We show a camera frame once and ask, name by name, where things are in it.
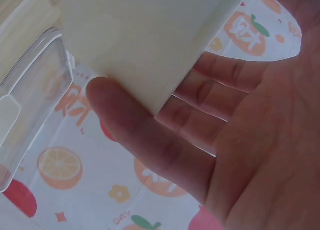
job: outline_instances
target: plastic container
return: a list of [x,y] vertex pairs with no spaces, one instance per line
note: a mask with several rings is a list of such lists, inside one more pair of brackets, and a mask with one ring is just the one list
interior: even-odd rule
[[25,153],[73,81],[58,29],[49,29],[0,84],[0,192],[10,185]]

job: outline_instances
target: flower illustration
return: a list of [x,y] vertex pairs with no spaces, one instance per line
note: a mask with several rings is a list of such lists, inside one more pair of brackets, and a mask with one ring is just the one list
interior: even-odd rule
[[109,192],[109,197],[114,198],[118,203],[124,203],[130,199],[131,195],[126,186],[114,185]]

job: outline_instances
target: wooden surface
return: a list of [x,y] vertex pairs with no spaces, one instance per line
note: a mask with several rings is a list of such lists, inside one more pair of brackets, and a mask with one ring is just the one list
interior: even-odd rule
[[42,32],[60,24],[60,0],[0,0],[0,81]]

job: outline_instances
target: chinese character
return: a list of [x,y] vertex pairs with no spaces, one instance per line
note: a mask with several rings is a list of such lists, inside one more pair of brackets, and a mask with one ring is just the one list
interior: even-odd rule
[[250,43],[248,49],[252,50],[255,44],[261,44],[260,32],[255,33],[251,29],[251,23],[248,22],[243,16],[238,16],[238,18],[233,22],[230,33],[236,35],[239,40]]
[[[143,176],[151,176],[154,183],[157,183],[157,182],[170,182],[169,180],[159,176],[158,174],[155,174],[154,172],[152,172],[149,169],[144,170],[142,174],[143,174]],[[172,183],[172,185],[169,187],[169,189],[167,191],[168,192],[173,192],[176,188],[177,188],[177,185]]]
[[[77,126],[81,126],[85,118],[91,111],[91,107],[88,99],[81,95],[81,87],[72,84],[63,98],[60,100],[58,105],[55,107],[56,111],[62,111],[62,115],[66,116],[78,116],[81,115],[80,119],[76,123]],[[72,109],[72,107],[77,103],[82,103],[83,106]]]

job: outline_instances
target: red apple illustration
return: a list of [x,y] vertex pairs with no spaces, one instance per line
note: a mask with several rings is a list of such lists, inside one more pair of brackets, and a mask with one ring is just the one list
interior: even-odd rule
[[224,230],[218,220],[204,207],[191,221],[188,230]]
[[34,217],[37,212],[37,201],[33,193],[21,182],[13,180],[3,193],[14,205],[28,217]]
[[109,132],[109,130],[106,128],[105,124],[101,120],[100,120],[100,125],[105,136],[109,138],[111,141],[116,142],[115,138],[111,135],[111,133]]

